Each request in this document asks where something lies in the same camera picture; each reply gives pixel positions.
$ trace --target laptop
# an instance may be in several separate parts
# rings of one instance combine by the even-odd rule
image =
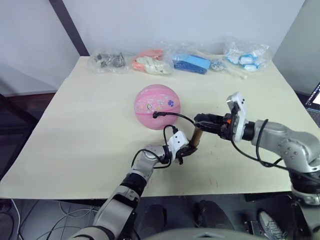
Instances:
[[[320,82],[304,104],[306,110],[320,128]]]

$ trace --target black cable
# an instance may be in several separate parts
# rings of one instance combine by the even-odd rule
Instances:
[[[22,236],[22,228],[23,225],[25,224],[26,220],[28,219],[29,215],[31,214],[31,212],[34,210],[35,206],[37,205],[37,203],[39,202],[39,200],[35,201],[35,203],[33,204],[33,206],[31,207],[30,211],[27,213],[27,215],[25,216],[25,218],[23,219],[23,221],[21,222],[21,225],[19,226],[18,229],[18,233],[20,234],[20,237],[22,240],[24,240],[24,237]]]
[[[12,228],[11,228],[11,232],[10,232],[10,235],[9,235],[9,238],[8,238],[8,240],[10,240],[12,235],[13,235],[13,233],[14,233],[14,224],[15,224],[14,217],[11,214],[7,213],[7,212],[0,212],[0,214],[8,215],[12,220]]]
[[[175,126],[173,126],[173,125],[166,125],[164,128],[163,128],[163,138],[164,138],[164,144],[166,145],[166,146],[168,146],[168,142],[167,142],[167,137],[166,137],[166,128],[168,128],[168,127],[171,127],[172,128],[172,131],[175,131],[175,129],[177,129]]]
[[[262,161],[261,158],[260,158],[260,155],[259,155],[259,146],[260,146],[260,140],[261,140],[261,136],[262,136],[262,131],[264,129],[264,127],[266,126],[267,122],[268,122],[268,119],[266,119],[263,124],[261,125],[261,129],[259,131],[259,134],[258,134],[258,139],[257,139],[257,143],[256,143],[256,153],[257,153],[257,157],[258,158],[255,158],[253,156],[250,156],[246,153],[244,153],[243,151],[241,151],[235,144],[234,142],[234,139],[233,139],[233,131],[234,131],[234,126],[235,126],[235,121],[236,121],[236,116],[233,115],[232,117],[232,123],[231,123],[231,127],[230,127],[230,141],[231,141],[231,144],[233,145],[233,147],[239,152],[241,153],[242,155],[244,155],[245,157],[249,158],[249,159],[252,159],[254,161],[257,161],[257,162],[260,162],[264,167],[267,167],[267,168],[271,168],[271,167],[276,167],[278,169],[282,169],[282,170],[286,170],[288,172],[292,172],[292,173],[295,173],[297,175],[299,175],[300,177],[303,177],[305,179],[308,179],[310,181],[314,181],[318,184],[320,184],[320,180],[317,180],[315,179],[314,177],[311,177],[303,172],[299,172],[295,169],[292,169],[290,167],[284,167],[284,166],[280,166],[280,165],[277,165],[281,160],[282,158],[279,158],[277,159],[274,163],[270,163],[270,162],[266,162],[266,161]]]
[[[58,225],[58,223],[60,223],[60,221],[62,220],[62,219],[64,219],[66,216],[68,216],[68,215],[65,215],[63,218],[61,218],[59,221],[57,221],[54,225],[53,225],[53,227],[51,228],[51,230],[49,231],[49,233],[48,233],[48,235],[46,236],[46,240],[49,240],[49,238],[50,238],[50,236],[51,236],[51,233],[55,230],[55,227]]]
[[[136,231],[135,229],[133,229],[133,232],[134,232],[134,234],[135,234],[135,236],[136,236],[136,239],[137,239],[137,240],[141,240],[139,234],[137,233],[137,231]]]
[[[186,120],[188,120],[190,123],[192,123],[193,125],[195,124],[195,122],[193,120],[191,120],[189,117],[182,115],[180,113],[176,113],[176,112],[166,112],[166,111],[155,111],[153,113],[153,118],[156,119],[159,116],[165,116],[165,115],[174,115],[174,116],[178,116],[180,118],[184,118]]]
[[[169,159],[169,163],[165,166],[155,166],[153,169],[166,169],[171,165],[171,158]]]
[[[133,160],[132,160],[132,163],[131,163],[131,167],[134,165],[135,160],[136,160],[138,154],[141,153],[141,152],[150,153],[150,154],[152,154],[153,156],[155,156],[159,162],[161,162],[161,159],[160,159],[160,157],[159,157],[157,154],[155,154],[153,151],[150,151],[150,150],[148,150],[148,149],[143,148],[143,149],[140,149],[139,151],[137,151],[136,154],[134,155]]]
[[[54,229],[53,229],[53,230],[51,230],[51,231],[47,231],[46,233],[42,234],[41,236],[38,236],[38,237],[36,238],[36,240],[38,240],[38,239],[42,238],[44,235],[49,234],[49,233],[51,233],[51,232],[53,232],[53,231],[55,231],[55,230],[58,230],[58,229],[65,229],[65,228],[81,229],[81,227],[78,227],[78,226],[59,226],[59,227],[54,228]]]

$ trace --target laptop screen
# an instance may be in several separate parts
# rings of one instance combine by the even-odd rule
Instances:
[[[308,100],[305,102],[305,106],[308,109],[320,111],[320,82],[318,86],[313,90]]]

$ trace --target sneaker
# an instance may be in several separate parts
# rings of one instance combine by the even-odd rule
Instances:
[[[263,234],[270,240],[284,240],[287,236],[286,232],[283,232],[277,222],[265,211],[261,211],[258,214],[258,222],[263,229]]]

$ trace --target white tabletop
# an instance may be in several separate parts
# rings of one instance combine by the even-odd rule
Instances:
[[[172,88],[180,98],[181,113],[224,115],[226,98],[241,91],[249,121],[269,119],[295,131],[320,138],[317,125],[294,91],[272,63],[246,80],[228,73],[206,75],[175,71],[172,76],[92,74],[87,57],[80,57],[63,82],[19,157],[0,182],[0,198],[96,199],[107,198],[121,183],[137,150],[163,144],[162,131],[147,129],[136,119],[133,102],[151,84]],[[179,119],[175,124],[191,137],[193,127]],[[255,148],[238,146],[251,155]],[[278,158],[261,149],[262,159]],[[239,194],[289,191],[286,171],[269,169],[240,155],[227,140],[204,133],[198,151],[157,169],[143,196]]]

